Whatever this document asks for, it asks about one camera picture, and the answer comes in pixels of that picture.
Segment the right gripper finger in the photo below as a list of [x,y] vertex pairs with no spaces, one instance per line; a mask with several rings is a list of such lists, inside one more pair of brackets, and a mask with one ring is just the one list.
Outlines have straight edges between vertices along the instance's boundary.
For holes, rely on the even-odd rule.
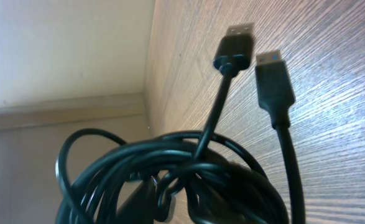
[[155,216],[155,190],[153,180],[141,183],[121,205],[116,214],[118,224],[153,224]]

